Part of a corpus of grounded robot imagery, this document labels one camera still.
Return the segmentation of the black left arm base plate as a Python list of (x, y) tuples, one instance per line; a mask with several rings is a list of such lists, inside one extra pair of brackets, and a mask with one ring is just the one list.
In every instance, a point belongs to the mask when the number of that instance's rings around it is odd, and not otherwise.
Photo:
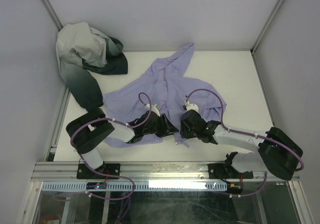
[[(119, 163), (104, 163), (101, 167), (96, 169), (97, 172), (115, 175), (116, 177), (109, 177), (108, 179), (119, 179), (121, 165)], [(98, 175), (92, 172), (84, 163), (78, 165), (77, 179), (106, 179), (106, 176)]]

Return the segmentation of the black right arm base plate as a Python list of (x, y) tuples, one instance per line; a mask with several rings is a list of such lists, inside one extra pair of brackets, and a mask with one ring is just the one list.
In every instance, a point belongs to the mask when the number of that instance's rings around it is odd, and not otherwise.
[(253, 179), (254, 176), (252, 171), (238, 172), (222, 163), (210, 163), (207, 166), (209, 179)]

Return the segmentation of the lavender purple jacket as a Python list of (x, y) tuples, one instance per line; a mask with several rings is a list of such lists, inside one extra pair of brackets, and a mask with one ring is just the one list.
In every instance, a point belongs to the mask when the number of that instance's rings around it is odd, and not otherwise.
[(120, 90), (104, 94), (108, 117), (129, 123), (145, 114), (144, 103), (151, 102), (180, 128), (183, 104), (190, 95), (205, 121), (220, 120), (227, 104), (218, 91), (210, 83), (184, 76), (194, 52), (195, 45), (188, 44), (170, 57), (156, 59), (144, 74)]

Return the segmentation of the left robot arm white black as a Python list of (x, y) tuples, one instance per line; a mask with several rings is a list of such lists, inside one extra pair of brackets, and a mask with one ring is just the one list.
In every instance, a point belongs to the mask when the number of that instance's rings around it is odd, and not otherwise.
[(109, 173), (97, 146), (106, 138), (119, 140), (125, 144), (140, 143), (145, 137), (163, 138), (181, 133), (184, 139), (197, 138), (204, 143), (216, 143), (214, 131), (219, 122), (206, 122), (195, 110), (187, 111), (182, 117), (181, 130), (178, 130), (155, 106), (140, 118), (129, 123), (106, 118), (101, 108), (95, 108), (87, 114), (69, 123), (66, 131), (72, 147), (84, 161), (87, 172), (94, 178)]

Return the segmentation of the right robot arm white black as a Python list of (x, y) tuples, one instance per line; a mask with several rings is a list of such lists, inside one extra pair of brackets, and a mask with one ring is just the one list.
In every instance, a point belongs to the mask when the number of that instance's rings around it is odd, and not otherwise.
[(303, 155), (302, 149), (276, 127), (262, 133), (225, 129), (220, 121), (206, 122), (195, 110), (186, 111), (180, 122), (180, 129), (177, 129), (165, 114), (146, 111), (130, 122), (135, 133), (131, 143), (151, 134), (163, 138), (179, 133), (184, 139), (196, 138), (204, 143), (227, 144), (247, 150), (247, 153), (227, 154), (223, 163), (209, 164), (210, 177), (223, 181), (252, 178), (256, 171), (268, 171), (279, 179), (291, 180)]

